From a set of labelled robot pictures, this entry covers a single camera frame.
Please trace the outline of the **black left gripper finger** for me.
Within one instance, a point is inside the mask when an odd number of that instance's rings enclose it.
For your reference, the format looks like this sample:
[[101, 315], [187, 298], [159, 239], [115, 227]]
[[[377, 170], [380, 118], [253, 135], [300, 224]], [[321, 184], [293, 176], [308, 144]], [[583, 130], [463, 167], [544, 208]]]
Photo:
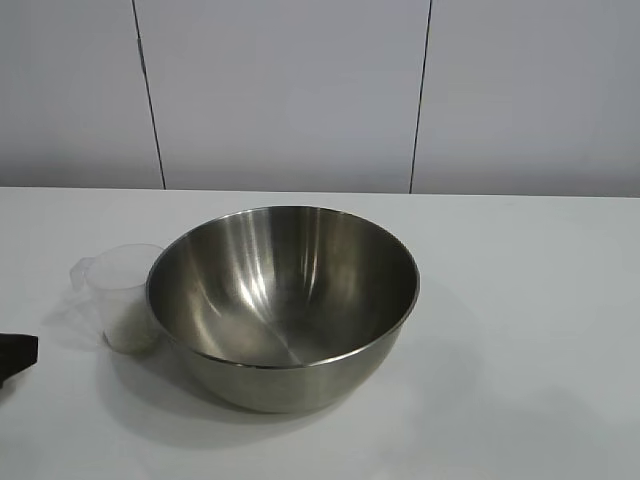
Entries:
[[15, 378], [37, 364], [39, 338], [34, 335], [1, 334], [1, 395], [8, 396], [15, 387]]

